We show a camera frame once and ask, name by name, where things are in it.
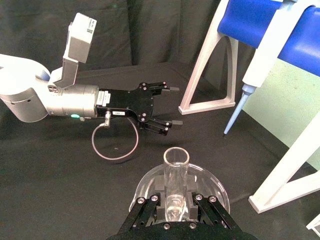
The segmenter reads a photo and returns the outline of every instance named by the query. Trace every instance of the screw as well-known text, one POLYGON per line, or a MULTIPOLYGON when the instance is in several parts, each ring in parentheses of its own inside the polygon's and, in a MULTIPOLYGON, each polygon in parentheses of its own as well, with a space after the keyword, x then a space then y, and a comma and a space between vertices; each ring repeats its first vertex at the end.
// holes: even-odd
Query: screw
POLYGON ((215 203, 217 201, 217 197, 216 196, 210 196, 209 197, 209 201, 212 203, 215 203))
POLYGON ((163 228, 165 230, 168 230, 170 228, 170 223, 166 222, 165 224, 163 224, 163 228))
POLYGON ((145 202, 145 200, 146 199, 144 197, 139 197, 137 202, 138 202, 138 204, 143 204, 145 202))
POLYGON ((195 199, 197 199, 198 201, 202 200, 203 196, 201 194, 197 194, 195 196, 195 199))
POLYGON ((151 201, 153 202, 158 201, 158 196, 157 195, 151 196, 151 201))
POLYGON ((190 222, 189 228, 195 229, 197 227, 197 224, 195 222, 190 222))

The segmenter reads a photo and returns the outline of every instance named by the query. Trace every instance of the green wall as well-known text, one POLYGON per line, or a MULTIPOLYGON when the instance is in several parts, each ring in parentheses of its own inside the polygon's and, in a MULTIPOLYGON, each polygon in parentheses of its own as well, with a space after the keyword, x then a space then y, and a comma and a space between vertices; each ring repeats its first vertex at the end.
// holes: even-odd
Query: green wall
MULTIPOLYGON (((320 111, 320 77, 278 59, 243 110, 290 147, 320 111)), ((308 162, 320 170, 320 148, 308 162)))

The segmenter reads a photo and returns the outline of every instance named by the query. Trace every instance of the green led light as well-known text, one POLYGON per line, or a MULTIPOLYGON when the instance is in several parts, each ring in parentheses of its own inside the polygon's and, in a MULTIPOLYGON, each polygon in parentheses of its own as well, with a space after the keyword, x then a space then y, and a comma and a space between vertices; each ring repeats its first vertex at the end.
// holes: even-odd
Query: green led light
POLYGON ((74 119, 80 118, 80 116, 78 114, 71 114, 71 117, 74 118, 74 119))

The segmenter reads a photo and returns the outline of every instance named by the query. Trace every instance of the clear glass tube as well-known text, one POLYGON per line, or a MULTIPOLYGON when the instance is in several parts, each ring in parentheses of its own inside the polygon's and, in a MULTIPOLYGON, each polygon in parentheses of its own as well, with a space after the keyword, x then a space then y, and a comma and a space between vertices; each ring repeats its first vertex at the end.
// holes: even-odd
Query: clear glass tube
POLYGON ((182 220, 186 204, 189 153, 181 147, 164 152, 165 219, 182 220))

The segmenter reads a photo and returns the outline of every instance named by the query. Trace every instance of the cable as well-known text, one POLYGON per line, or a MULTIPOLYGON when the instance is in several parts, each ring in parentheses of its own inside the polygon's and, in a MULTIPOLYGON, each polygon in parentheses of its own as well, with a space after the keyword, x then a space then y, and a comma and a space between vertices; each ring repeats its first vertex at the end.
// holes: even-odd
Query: cable
POLYGON ((129 122, 132 124, 133 126, 133 129, 135 131, 135 135, 136 135, 136 142, 135 142, 135 145, 133 147, 133 149, 128 152, 127 154, 123 155, 123 156, 120 156, 120 157, 114 157, 114 158, 111 158, 111 157, 106 157, 104 155, 102 155, 96 148, 96 145, 95 145, 95 135, 96 135, 96 132, 99 128, 103 128, 104 127, 104 123, 100 124, 99 126, 97 126, 94 130, 93 130, 93 133, 92 133, 92 137, 91 137, 91 142, 92 142, 92 147, 94 149, 94 151, 96 152, 96 154, 98 154, 100 157, 102 157, 103 159, 106 159, 106 160, 109 160, 109 161, 117 161, 117 160, 121 160, 121 159, 124 159, 126 157, 128 157, 129 155, 131 155, 137 148, 138 146, 138 143, 139 143, 139 134, 138 134, 138 130, 137 130, 137 127, 135 125, 135 123, 130 119, 130 118, 127 118, 129 120, 129 122))

